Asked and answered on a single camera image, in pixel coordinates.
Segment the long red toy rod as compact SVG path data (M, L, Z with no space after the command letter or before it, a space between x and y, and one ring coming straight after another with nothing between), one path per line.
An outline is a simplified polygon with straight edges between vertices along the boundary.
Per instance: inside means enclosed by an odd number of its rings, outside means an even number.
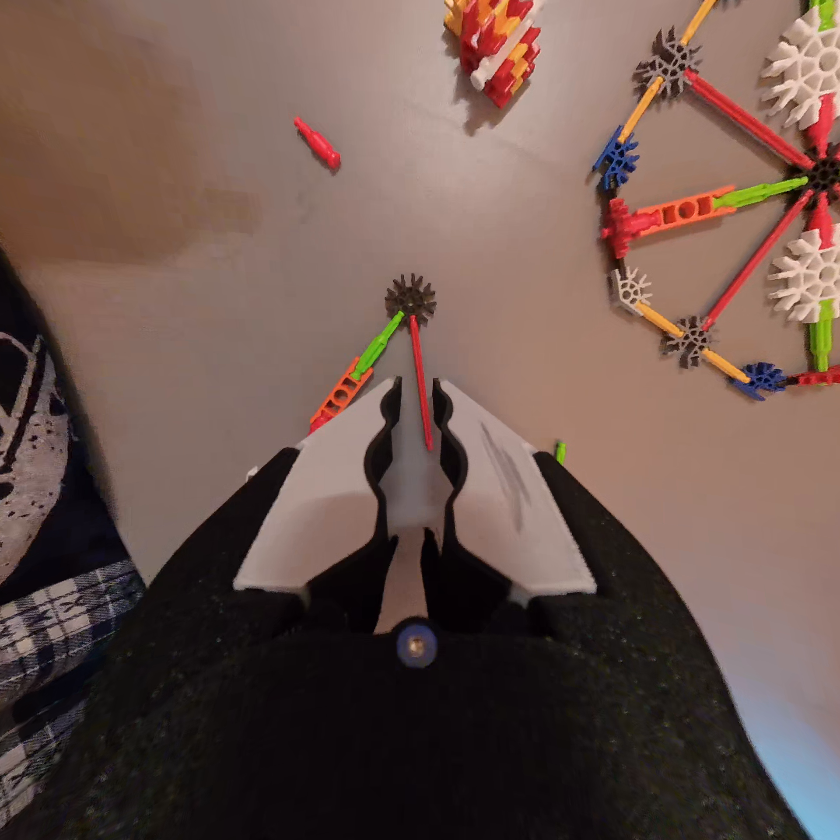
M419 404L419 411L421 414L422 420L422 429L423 429L423 441L425 448L428 452L432 452L434 450L434 439L433 439L433 430L432 430L432 421L431 416L429 413L428 407L428 399L427 399L427 388L426 388L426 377L424 371L424 357L423 357L423 349L422 349L422 342L421 342L421 333L420 327L417 320L417 316L412 314L409 316L408 319L408 328L410 331L411 342L412 342L412 350L413 350L413 362L414 362L414 369L416 374L416 385L417 385L417 393L418 393L418 404Z

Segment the orange connector with green rod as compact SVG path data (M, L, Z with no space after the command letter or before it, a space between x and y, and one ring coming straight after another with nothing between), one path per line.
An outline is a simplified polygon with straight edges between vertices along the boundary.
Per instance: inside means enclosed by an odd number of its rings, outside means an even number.
M342 373L327 399L310 418L310 422L321 413L328 414L334 419L352 403L362 386L372 377L375 363L384 353L393 333L401 326L402 322L403 315L400 313L394 319L391 319L380 333L374 336L361 356L355 358L348 369Z

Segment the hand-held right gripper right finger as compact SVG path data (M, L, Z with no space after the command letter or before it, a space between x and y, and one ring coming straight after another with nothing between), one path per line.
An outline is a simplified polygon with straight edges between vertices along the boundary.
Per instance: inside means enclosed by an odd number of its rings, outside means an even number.
M596 593L538 450L450 381L434 381L433 405L440 465L451 485L449 544L527 601Z

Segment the black round toy connector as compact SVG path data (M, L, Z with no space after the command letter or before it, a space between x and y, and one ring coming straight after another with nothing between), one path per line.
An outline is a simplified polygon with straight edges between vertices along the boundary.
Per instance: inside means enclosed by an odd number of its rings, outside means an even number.
M404 320L414 317L418 327L429 324L437 308L436 292L423 276L400 275L385 292L385 313L388 319L398 314Z

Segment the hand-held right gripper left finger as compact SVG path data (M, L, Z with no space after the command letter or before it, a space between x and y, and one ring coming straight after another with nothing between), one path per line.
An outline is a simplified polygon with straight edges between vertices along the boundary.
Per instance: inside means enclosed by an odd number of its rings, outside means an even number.
M388 536L381 483L393 462L402 384L401 377L384 380L297 445L235 590L303 592L318 575Z

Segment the colourful toy wheel construction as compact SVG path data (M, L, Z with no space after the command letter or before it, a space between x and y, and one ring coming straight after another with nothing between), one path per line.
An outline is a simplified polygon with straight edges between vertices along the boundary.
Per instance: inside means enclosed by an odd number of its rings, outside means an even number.
M838 324L838 142L832 142L838 120L838 2L807 2L807 9L786 29L767 56L761 72L772 81L762 100L770 115L786 113L785 128L802 136L793 145L777 131L740 107L698 71L700 47L693 42L716 2L702 2L683 34L659 31L652 55L633 74L637 104L619 125L594 163L604 195L601 240L612 255L610 275L614 304L644 319L661 333L661 350L676 354L684 369L701 362L714 366L744 396L762 402L766 394L787 387L838 385L838 364L832 364L834 328ZM620 196L638 162L634 131L657 101L673 101L689 93L718 116L745 132L787 166L788 176L743 188L725 185L670 201L630 208ZM673 322L650 302L649 283L627 267L632 245L652 235L672 233L693 224L718 221L777 196L788 200L784 214L764 237L707 313ZM711 348L712 330L754 271L768 258L794 221L804 217L803 231L771 265L769 293L774 309L806 328L809 367L786 374L771 362L738 367Z

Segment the red yellow toy block assembly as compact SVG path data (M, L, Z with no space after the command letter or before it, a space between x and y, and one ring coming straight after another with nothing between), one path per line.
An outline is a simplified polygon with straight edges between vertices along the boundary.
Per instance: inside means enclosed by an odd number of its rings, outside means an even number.
M504 109L534 71L544 1L445 1L444 26L456 38L474 89Z

